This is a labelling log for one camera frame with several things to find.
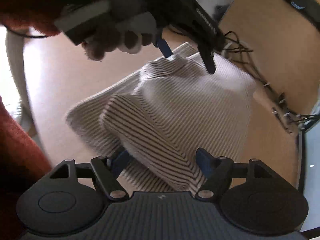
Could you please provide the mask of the right red sleeve forearm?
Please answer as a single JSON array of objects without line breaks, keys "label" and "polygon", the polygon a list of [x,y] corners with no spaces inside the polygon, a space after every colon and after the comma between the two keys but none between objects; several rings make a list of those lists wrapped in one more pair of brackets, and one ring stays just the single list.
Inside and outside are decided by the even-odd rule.
[{"label": "right red sleeve forearm", "polygon": [[20,239],[25,226],[17,217],[20,196],[52,170],[39,146],[1,103],[1,239]]}]

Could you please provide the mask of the left red sleeve forearm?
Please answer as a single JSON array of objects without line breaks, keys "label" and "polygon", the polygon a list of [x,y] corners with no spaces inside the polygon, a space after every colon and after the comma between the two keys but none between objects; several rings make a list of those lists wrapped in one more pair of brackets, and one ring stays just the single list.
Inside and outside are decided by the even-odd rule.
[{"label": "left red sleeve forearm", "polygon": [[1,0],[1,25],[10,30],[34,28],[46,36],[60,31],[54,22],[71,0]]}]

